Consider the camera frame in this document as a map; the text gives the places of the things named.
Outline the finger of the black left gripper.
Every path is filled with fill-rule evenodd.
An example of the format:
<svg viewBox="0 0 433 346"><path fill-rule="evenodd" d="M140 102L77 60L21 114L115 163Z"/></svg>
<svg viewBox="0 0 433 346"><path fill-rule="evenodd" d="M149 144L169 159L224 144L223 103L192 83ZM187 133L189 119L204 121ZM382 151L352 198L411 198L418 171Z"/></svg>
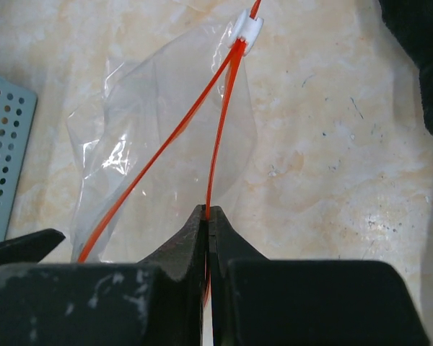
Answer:
<svg viewBox="0 0 433 346"><path fill-rule="evenodd" d="M44 229L0 242L0 266L12 263L38 263L50 254L65 235L55 229Z"/></svg>

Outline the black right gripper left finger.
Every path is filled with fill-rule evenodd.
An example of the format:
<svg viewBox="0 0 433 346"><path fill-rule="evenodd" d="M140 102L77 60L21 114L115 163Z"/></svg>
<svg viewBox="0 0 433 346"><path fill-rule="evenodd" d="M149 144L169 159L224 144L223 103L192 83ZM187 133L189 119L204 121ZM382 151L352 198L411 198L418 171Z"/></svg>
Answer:
<svg viewBox="0 0 433 346"><path fill-rule="evenodd" d="M0 345L200 345L202 211L137 263L0 266Z"/></svg>

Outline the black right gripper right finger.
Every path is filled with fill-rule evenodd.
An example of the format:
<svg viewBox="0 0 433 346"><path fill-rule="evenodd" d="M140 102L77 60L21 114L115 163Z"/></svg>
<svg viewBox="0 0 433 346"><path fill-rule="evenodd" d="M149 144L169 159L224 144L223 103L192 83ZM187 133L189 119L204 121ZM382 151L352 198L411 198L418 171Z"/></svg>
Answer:
<svg viewBox="0 0 433 346"><path fill-rule="evenodd" d="M206 211L215 345L428 345L408 288L386 262L276 260Z"/></svg>

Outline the light blue plastic basket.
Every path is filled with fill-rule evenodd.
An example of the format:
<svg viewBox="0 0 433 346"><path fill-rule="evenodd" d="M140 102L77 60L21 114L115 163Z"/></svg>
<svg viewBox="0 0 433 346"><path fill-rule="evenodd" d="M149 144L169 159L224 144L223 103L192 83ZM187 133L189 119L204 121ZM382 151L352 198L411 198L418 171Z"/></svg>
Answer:
<svg viewBox="0 0 433 346"><path fill-rule="evenodd" d="M0 77L0 242L6 238L37 100L36 93Z"/></svg>

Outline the clear zip bag orange zipper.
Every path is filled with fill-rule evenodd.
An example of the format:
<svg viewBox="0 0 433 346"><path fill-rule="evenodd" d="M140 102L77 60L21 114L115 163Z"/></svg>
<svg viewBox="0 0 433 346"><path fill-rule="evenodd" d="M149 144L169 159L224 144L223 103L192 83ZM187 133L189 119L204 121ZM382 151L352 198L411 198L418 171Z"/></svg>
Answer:
<svg viewBox="0 0 433 346"><path fill-rule="evenodd" d="M234 213L257 144L244 65L226 90L237 19L205 21L143 61L109 58L101 92L69 116L82 171L73 261L139 260L197 205Z"/></svg>

